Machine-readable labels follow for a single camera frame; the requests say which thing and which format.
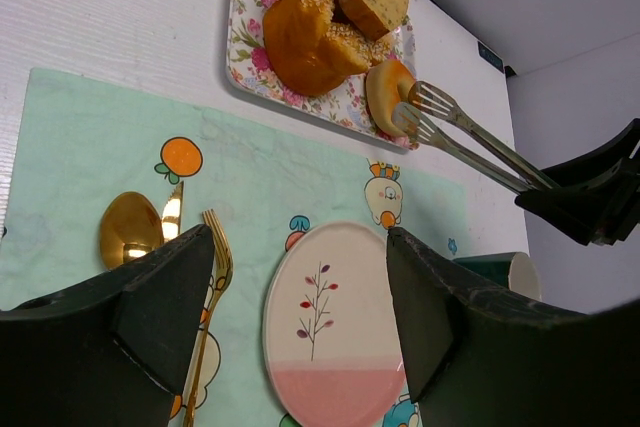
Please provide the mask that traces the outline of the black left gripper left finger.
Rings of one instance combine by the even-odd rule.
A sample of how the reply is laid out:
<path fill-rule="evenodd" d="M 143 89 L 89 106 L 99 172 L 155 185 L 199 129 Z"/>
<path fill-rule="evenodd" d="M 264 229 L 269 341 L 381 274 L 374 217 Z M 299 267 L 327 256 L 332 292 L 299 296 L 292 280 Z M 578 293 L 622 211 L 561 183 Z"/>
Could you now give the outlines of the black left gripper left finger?
<path fill-rule="evenodd" d="M 151 253 L 1 314 L 4 426 L 166 426 L 214 262 L 197 225 Z"/>

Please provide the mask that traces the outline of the orange glazed donut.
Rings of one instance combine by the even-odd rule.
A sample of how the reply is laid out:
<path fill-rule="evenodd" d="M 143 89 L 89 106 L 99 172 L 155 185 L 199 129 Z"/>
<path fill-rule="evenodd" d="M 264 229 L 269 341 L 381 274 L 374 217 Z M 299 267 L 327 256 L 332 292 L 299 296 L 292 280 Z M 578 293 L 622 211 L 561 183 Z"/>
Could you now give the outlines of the orange glazed donut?
<path fill-rule="evenodd" d="M 392 138 L 406 137 L 393 121 L 397 104 L 408 101 L 416 79 L 399 60 L 388 59 L 372 67 L 365 78 L 366 100 L 375 125 Z"/>

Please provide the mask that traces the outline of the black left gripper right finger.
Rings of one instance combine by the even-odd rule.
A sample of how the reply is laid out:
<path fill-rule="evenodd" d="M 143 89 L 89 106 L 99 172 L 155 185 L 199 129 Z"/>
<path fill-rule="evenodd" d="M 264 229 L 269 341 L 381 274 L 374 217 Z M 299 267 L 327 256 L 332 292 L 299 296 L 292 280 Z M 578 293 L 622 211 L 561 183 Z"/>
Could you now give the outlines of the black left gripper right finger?
<path fill-rule="evenodd" d="M 635 426 L 639 304 L 595 314 L 517 294 L 391 229 L 408 390 L 426 426 Z"/>

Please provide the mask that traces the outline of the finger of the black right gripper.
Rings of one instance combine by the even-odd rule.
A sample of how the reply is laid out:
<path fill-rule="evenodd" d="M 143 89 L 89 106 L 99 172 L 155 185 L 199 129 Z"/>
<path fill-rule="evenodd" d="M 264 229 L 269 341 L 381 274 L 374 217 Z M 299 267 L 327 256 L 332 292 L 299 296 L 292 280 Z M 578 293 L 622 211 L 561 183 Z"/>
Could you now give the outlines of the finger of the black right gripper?
<path fill-rule="evenodd" d="M 623 161 L 639 157 L 639 119 L 633 119 L 619 134 L 602 146 L 542 172 L 559 186 L 578 187 L 602 181 Z"/>
<path fill-rule="evenodd" d="M 574 160 L 546 170 L 556 188 L 529 190 L 515 204 L 581 245 L 613 245 L 639 225 L 639 161 Z"/>

